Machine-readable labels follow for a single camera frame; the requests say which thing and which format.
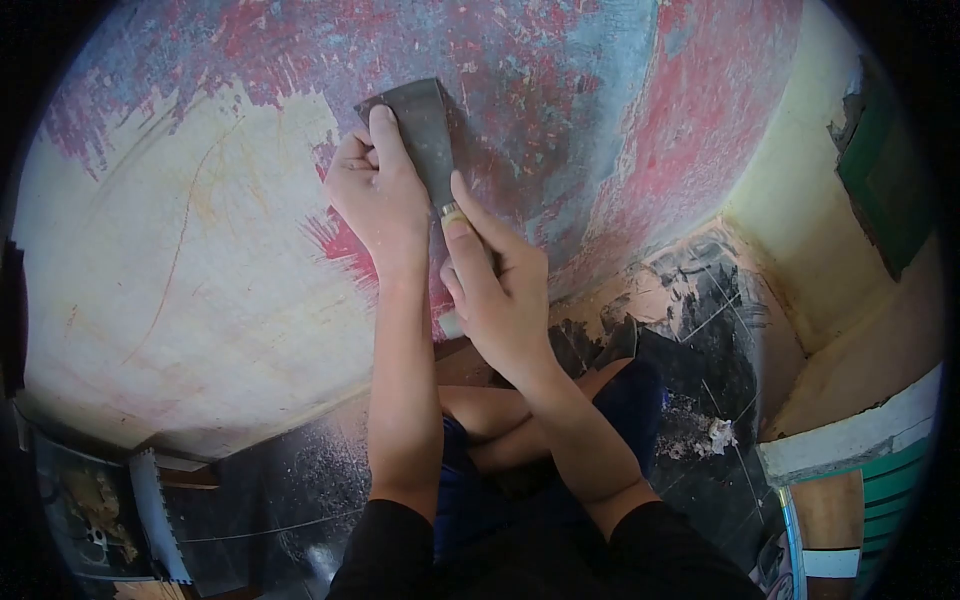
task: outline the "person's left hand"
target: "person's left hand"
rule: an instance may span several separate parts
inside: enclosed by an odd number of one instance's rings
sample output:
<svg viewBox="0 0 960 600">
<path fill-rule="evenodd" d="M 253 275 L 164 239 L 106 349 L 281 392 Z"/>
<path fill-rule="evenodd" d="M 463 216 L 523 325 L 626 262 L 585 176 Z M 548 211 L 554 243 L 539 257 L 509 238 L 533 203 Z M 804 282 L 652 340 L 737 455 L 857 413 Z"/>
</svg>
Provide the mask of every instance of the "person's left hand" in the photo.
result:
<svg viewBox="0 0 960 600">
<path fill-rule="evenodd" d="M 367 247 L 380 279 L 425 276 L 430 200 L 392 110 L 373 107 L 370 133 L 344 137 L 325 186 L 333 207 Z"/>
</svg>

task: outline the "black tile floor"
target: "black tile floor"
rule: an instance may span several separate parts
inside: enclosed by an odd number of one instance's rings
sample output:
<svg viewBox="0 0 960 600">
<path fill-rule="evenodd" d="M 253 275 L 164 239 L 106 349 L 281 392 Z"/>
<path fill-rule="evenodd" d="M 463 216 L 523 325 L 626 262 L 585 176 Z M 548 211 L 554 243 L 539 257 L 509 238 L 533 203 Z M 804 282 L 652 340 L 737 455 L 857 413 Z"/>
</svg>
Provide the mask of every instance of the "black tile floor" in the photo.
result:
<svg viewBox="0 0 960 600">
<path fill-rule="evenodd" d="M 651 325 L 637 342 L 669 391 L 651 484 L 749 572 L 783 523 L 755 449 L 756 343 L 744 315 L 755 316 L 757 308 L 744 307 L 743 277 L 714 246 L 692 245 L 683 260 L 654 265 L 664 287 L 674 286 L 680 324 L 676 332 Z M 601 349 L 576 323 L 552 328 L 550 338 L 573 375 Z M 705 423 L 714 417 L 734 422 L 738 446 L 700 456 L 693 445 L 708 443 Z M 268 598 L 326 596 L 369 489 L 363 422 L 355 406 L 338 408 L 220 461 L 217 490 L 166 492 L 184 562 L 202 596 L 245 586 Z"/>
</svg>

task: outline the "floor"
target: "floor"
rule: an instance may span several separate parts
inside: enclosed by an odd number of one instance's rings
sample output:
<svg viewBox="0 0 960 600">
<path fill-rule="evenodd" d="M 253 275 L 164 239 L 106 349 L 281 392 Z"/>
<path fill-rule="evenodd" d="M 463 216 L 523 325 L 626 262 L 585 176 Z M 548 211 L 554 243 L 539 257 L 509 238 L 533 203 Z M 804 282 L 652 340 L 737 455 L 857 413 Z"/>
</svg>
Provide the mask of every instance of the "floor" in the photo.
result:
<svg viewBox="0 0 960 600">
<path fill-rule="evenodd" d="M 655 491 L 744 571 L 783 528 L 756 456 L 756 433 L 786 400 L 805 357 L 749 248 L 716 221 L 585 297 L 558 302 L 551 340 L 571 375 L 589 368 L 627 313 L 637 352 L 668 388 Z M 442 383 L 489 384 L 472 348 L 438 362 Z M 737 439 L 702 456 L 714 418 Z M 326 595 L 366 501 L 366 406 L 319 420 L 217 464 L 215 491 L 169 490 L 167 509 L 203 596 L 255 586 L 268 598 Z"/>
</svg>

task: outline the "yellow wall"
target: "yellow wall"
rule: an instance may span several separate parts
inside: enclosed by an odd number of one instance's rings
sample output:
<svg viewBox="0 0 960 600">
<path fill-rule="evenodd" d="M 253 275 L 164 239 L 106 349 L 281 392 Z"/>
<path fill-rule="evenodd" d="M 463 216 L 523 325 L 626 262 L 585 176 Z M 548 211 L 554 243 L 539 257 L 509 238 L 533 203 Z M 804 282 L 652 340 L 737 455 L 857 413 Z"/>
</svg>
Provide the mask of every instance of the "yellow wall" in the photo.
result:
<svg viewBox="0 0 960 600">
<path fill-rule="evenodd" d="M 807 360 L 760 439 L 770 442 L 852 417 L 930 372 L 944 355 L 944 293 L 939 243 L 931 235 L 893 292 Z"/>
<path fill-rule="evenodd" d="M 723 216 L 753 246 L 808 353 L 849 330 L 896 284 L 853 216 L 827 126 L 845 122 L 858 48 L 819 0 L 806 0 L 779 110 Z"/>
</svg>

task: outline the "black sleeve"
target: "black sleeve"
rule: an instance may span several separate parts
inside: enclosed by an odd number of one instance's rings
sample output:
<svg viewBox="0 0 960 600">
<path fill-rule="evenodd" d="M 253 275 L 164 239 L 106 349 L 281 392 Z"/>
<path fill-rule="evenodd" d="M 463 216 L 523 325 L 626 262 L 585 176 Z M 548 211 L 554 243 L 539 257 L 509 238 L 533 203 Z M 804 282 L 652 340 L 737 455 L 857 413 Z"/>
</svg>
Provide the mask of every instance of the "black sleeve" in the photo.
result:
<svg viewBox="0 0 960 600">
<path fill-rule="evenodd" d="M 642 583 L 644 597 L 763 598 L 743 571 L 664 502 L 641 504 L 624 516 L 610 536 L 610 551 L 615 584 L 633 590 Z"/>
<path fill-rule="evenodd" d="M 326 597 L 413 597 L 432 565 L 430 523 L 392 500 L 371 500 L 350 534 L 343 564 Z"/>
</svg>

